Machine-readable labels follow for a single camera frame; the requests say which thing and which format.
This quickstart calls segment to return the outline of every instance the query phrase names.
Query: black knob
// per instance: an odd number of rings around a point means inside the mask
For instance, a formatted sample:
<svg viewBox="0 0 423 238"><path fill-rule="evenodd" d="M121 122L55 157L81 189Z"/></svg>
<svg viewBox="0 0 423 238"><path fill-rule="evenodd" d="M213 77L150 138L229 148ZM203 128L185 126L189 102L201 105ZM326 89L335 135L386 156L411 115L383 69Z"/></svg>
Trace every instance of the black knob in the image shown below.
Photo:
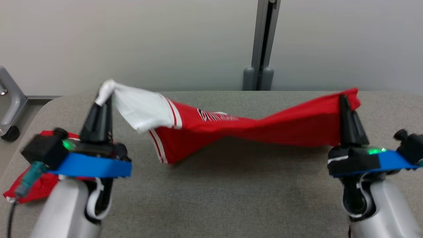
<svg viewBox="0 0 423 238"><path fill-rule="evenodd" d="M397 131L397 133L395 133L394 138L397 141L403 141L405 139L407 139L408 137L408 132L405 129L401 129L399 131Z"/></svg>
<svg viewBox="0 0 423 238"><path fill-rule="evenodd" d="M56 127L54 128L54 133L53 135L58 136L62 139L66 139L68 138L68 132L62 128Z"/></svg>

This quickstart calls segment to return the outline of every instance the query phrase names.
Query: teal cable connector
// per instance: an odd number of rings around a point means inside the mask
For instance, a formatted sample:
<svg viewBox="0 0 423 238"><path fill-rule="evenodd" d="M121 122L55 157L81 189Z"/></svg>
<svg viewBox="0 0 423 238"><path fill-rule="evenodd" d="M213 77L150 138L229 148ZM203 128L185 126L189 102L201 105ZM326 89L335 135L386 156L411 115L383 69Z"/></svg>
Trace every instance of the teal cable connector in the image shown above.
<svg viewBox="0 0 423 238"><path fill-rule="evenodd" d="M31 164L31 168L22 178L21 185L15 190L16 196L25 197L29 190L31 189L32 185L39 179L43 173L47 171L47 166L40 162L34 161Z"/></svg>

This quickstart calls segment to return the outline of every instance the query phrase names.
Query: red fabric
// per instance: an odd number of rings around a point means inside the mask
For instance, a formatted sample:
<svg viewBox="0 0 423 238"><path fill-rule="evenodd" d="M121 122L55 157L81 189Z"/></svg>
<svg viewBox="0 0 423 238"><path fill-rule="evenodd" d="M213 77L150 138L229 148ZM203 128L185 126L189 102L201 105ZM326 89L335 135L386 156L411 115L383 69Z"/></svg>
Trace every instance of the red fabric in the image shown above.
<svg viewBox="0 0 423 238"><path fill-rule="evenodd" d="M178 162L224 136L283 145L336 146L340 143L339 95L347 95L355 110L360 106L357 92L357 89L350 89L319 97L260 120L203 111L173 102L176 108L176 111L172 108L173 114L179 113L182 128L159 127L150 130L150 135L162 163Z"/></svg>
<svg viewBox="0 0 423 238"><path fill-rule="evenodd" d="M53 131L49 130L43 130L41 133L43 136L52 136ZM79 138L79 135L69 133L69 138ZM16 181L12 184L9 190L7 190L5 193L3 193L3 196L14 198L15 197L15 189L20 185L22 178L24 177L25 173L29 170L30 167L28 167L25 172L23 172ZM31 190L29 191L28 195L26 197L20 198L19 203L26 203L33 200L38 200L42 198L46 198L50 195L50 192L56 186L56 183L59 181L59 177L55 174L45 173L39 178L34 185L31 187Z"/></svg>

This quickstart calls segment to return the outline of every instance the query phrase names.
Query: caster wheel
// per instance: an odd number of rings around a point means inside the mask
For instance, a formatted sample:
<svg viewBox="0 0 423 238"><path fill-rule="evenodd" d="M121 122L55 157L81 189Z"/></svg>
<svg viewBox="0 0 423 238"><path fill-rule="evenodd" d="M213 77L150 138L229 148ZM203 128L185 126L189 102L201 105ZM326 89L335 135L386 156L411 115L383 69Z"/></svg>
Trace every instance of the caster wheel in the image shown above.
<svg viewBox="0 0 423 238"><path fill-rule="evenodd" d="M7 133L1 138L8 142L13 142L19 137L19 129L17 126L11 126Z"/></svg>

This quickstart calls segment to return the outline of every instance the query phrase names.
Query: blue strap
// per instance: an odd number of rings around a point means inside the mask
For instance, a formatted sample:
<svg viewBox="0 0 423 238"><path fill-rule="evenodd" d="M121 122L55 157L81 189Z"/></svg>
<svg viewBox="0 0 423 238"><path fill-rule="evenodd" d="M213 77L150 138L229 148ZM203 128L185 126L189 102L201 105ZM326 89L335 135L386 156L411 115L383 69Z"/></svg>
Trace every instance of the blue strap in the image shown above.
<svg viewBox="0 0 423 238"><path fill-rule="evenodd" d="M412 165L407 160L405 160L401 155L396 151L387 150L377 154L379 158L380 168L378 169L369 169L363 171L355 171L353 173L345 174L335 174L333 177L343 177L354 174L364 174L364 173L375 173L375 172L384 172L390 170L400 170L400 169L418 169L418 165Z"/></svg>
<svg viewBox="0 0 423 238"><path fill-rule="evenodd" d="M69 153L58 170L47 172L71 177L117 178L130 177L131 171L131 162Z"/></svg>

